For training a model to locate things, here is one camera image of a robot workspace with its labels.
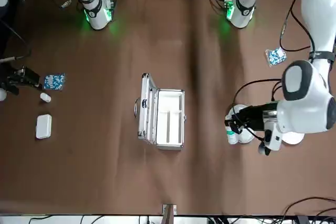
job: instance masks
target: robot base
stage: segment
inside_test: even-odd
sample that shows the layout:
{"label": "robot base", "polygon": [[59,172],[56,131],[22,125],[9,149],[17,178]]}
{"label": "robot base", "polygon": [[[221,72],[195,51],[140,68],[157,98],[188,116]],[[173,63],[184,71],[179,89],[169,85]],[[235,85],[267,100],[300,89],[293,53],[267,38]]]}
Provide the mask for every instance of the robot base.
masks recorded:
{"label": "robot base", "polygon": [[112,21],[113,5],[112,0],[102,0],[102,5],[95,17],[90,17],[90,13],[84,11],[87,21],[94,30],[101,30]]}
{"label": "robot base", "polygon": [[230,15],[227,15],[226,18],[237,28],[244,28],[248,25],[250,20],[252,19],[254,8],[252,11],[247,15],[243,16],[240,10],[237,7],[236,0],[233,0],[233,7],[231,10]]}

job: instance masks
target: case handle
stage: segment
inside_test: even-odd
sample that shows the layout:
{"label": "case handle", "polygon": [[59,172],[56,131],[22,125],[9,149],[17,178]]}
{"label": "case handle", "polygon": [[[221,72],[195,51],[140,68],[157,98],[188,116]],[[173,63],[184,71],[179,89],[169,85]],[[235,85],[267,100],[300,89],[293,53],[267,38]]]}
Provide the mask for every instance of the case handle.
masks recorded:
{"label": "case handle", "polygon": [[138,113],[138,100],[140,99],[140,97],[138,97],[135,101],[135,104],[134,104],[134,117],[136,117],[136,114]]}

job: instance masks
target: small white cap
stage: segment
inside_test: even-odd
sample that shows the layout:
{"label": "small white cap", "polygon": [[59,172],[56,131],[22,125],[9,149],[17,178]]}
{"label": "small white cap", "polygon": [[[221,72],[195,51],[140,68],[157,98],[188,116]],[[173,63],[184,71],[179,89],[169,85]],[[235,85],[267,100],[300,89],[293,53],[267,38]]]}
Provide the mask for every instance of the small white cap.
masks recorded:
{"label": "small white cap", "polygon": [[48,96],[46,93],[41,93],[41,94],[40,94],[40,98],[41,98],[42,100],[44,100],[45,102],[50,102],[50,101],[51,101],[51,97]]}
{"label": "small white cap", "polygon": [[4,101],[7,97],[7,91],[0,88],[0,101]]}
{"label": "small white cap", "polygon": [[44,139],[51,136],[51,115],[39,115],[36,123],[36,138]]}

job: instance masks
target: blue pill packet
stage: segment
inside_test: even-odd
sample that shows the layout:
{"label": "blue pill packet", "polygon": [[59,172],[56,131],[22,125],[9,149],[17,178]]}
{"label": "blue pill packet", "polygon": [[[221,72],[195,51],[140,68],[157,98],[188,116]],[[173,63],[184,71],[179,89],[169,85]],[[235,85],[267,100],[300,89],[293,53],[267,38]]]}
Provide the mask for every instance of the blue pill packet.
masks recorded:
{"label": "blue pill packet", "polygon": [[49,74],[44,78],[44,89],[62,90],[65,82],[65,73]]}
{"label": "blue pill packet", "polygon": [[282,50],[281,47],[275,50],[267,49],[265,51],[268,64],[271,66],[280,64],[287,59],[286,53]]}

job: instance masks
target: brown table surface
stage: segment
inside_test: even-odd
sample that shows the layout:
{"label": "brown table surface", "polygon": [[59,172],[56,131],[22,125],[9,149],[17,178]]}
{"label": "brown table surface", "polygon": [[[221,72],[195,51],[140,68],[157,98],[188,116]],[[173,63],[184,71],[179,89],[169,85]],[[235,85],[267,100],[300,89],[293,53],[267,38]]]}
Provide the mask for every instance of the brown table surface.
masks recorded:
{"label": "brown table surface", "polygon": [[[279,45],[291,1],[258,0],[249,26],[239,30],[208,0],[118,0],[114,22],[94,31],[76,3],[61,11],[50,0],[27,0],[15,27],[33,54],[16,64],[42,77],[64,72],[67,80],[62,91],[50,92],[49,104],[31,88],[0,103],[1,211],[145,215],[160,214],[168,202],[183,215],[273,215],[304,197],[336,197],[335,128],[268,157],[258,154],[257,140],[231,146],[226,138],[224,117],[242,84],[279,78],[293,60],[308,57],[288,53],[272,68],[265,58],[265,49]],[[300,1],[294,12],[301,18]],[[283,43],[298,48],[309,41],[290,19]],[[6,55],[23,52],[12,37]],[[144,72],[160,88],[185,90],[181,152],[137,139],[133,105]],[[272,84],[247,88],[238,102],[270,101]],[[52,134],[37,141],[36,118],[44,113],[53,116]],[[329,205],[313,200],[290,213]]]}

